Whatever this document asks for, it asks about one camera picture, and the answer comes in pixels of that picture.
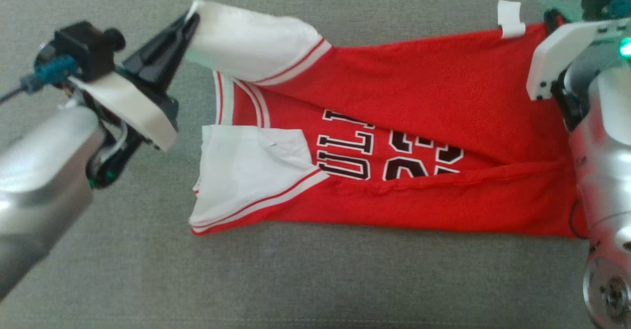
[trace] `red jersey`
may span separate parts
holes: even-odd
[[[501,35],[310,37],[257,79],[232,68],[243,51],[222,57],[230,75],[215,61],[193,232],[279,220],[573,236],[568,133],[554,100],[526,92],[545,27]]]

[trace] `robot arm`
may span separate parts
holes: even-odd
[[[124,46],[117,30],[73,24],[41,50],[35,73],[0,98],[46,84],[70,97],[0,154],[0,300],[90,205],[92,189],[111,185],[142,143],[162,150],[175,143],[178,104],[167,89],[198,23],[198,14],[180,17],[121,67],[113,63]]]
[[[527,80],[530,99],[555,98],[570,132],[590,230],[583,295],[607,329],[631,326],[631,68],[619,51],[629,23],[564,24],[535,50]]]

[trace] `printed number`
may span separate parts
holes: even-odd
[[[361,151],[362,154],[372,155],[372,147],[374,145],[375,136],[370,133],[356,131],[355,136],[361,139],[361,142],[353,143],[345,140],[338,140],[325,135],[319,135],[317,138],[318,146],[334,145],[345,147],[346,149],[355,149]]]
[[[433,140],[417,137],[414,145],[422,147],[433,147]],[[408,140],[408,134],[390,131],[390,146],[401,153],[412,154],[412,142]]]
[[[388,159],[386,161],[386,166],[384,167],[384,180],[388,181],[401,178],[401,171],[403,170],[406,170],[408,175],[412,178],[427,176],[427,170],[421,160],[397,156],[396,158]]]
[[[462,158],[464,158],[464,150],[459,147],[447,145],[436,148],[436,161],[439,163],[453,165]]]
[[[345,163],[347,165],[354,166],[354,169],[347,169],[345,167],[331,166],[325,162],[318,162],[317,165],[320,169],[345,178],[356,180],[368,180],[370,178],[370,164],[368,160],[361,158],[351,158],[350,156],[343,156],[337,154],[327,153],[326,151],[318,150],[318,160],[333,161],[338,163]]]
[[[322,119],[324,119],[324,120],[343,120],[344,122],[361,124],[366,129],[375,129],[375,126],[372,125],[372,124],[361,122],[361,120],[358,120],[358,119],[355,119],[355,118],[351,118],[351,117],[347,117],[347,116],[345,116],[343,114],[335,113],[334,111],[331,111],[331,110],[324,110],[324,115],[322,116]]]

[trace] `gray fabric surface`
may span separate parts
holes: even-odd
[[[497,0],[216,1],[300,17],[334,44],[496,25]],[[527,23],[553,5],[580,17],[580,0],[520,1]],[[116,26],[129,53],[191,0],[0,2],[0,90],[8,90],[54,28],[79,19]],[[175,149],[144,147],[117,185],[95,195],[0,305],[0,328],[591,327],[580,241],[286,223],[193,237],[186,219],[212,89],[208,71],[183,64],[172,86],[181,102]],[[63,100],[47,89],[3,106],[0,146]]]

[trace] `white fabric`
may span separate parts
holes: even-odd
[[[227,217],[225,219],[220,219],[219,221],[215,221],[210,224],[207,223],[206,225],[192,225],[191,229],[195,233],[202,233],[214,226],[237,221],[239,219],[244,218],[247,215],[253,214],[254,212],[258,210],[262,210],[263,208],[267,208],[273,205],[279,205],[280,203],[289,201],[290,199],[298,196],[299,194],[306,191],[310,187],[320,183],[321,181],[324,181],[328,177],[329,175],[321,170],[319,172],[314,172],[313,175],[309,176],[308,178],[303,178],[297,181],[294,185],[287,187],[283,192],[280,192],[276,197],[261,198],[261,199],[255,200],[252,203],[250,203],[250,205],[239,210],[239,212],[236,212],[230,217]]]
[[[304,134],[298,129],[206,125],[202,131],[198,200],[189,219],[194,230],[231,221],[230,216],[239,210],[282,194],[311,173],[317,173],[318,182],[327,178],[324,172],[317,172]],[[315,183],[313,179],[302,188]],[[281,203],[286,197],[268,199],[248,211]],[[235,219],[247,214],[239,213]]]
[[[216,95],[216,124],[231,125],[235,109],[234,82],[226,75],[216,71],[212,71],[212,77],[214,77]]]
[[[311,50],[309,56],[305,57],[298,64],[292,66],[291,69],[274,77],[262,80],[258,84],[261,86],[271,86],[289,81],[310,68],[318,59],[320,59],[320,57],[328,52],[329,49],[331,49],[331,44],[328,41],[323,40],[313,50]]]
[[[521,2],[497,2],[497,24],[502,27],[502,39],[522,37],[526,34],[526,24],[519,19]]]
[[[109,73],[93,82],[83,82],[73,76],[69,80],[161,150],[169,150],[175,144],[177,131],[169,118],[127,79]]]
[[[316,29],[294,17],[202,0],[193,2],[193,12],[201,20],[186,59],[244,81],[278,75],[322,45]]]

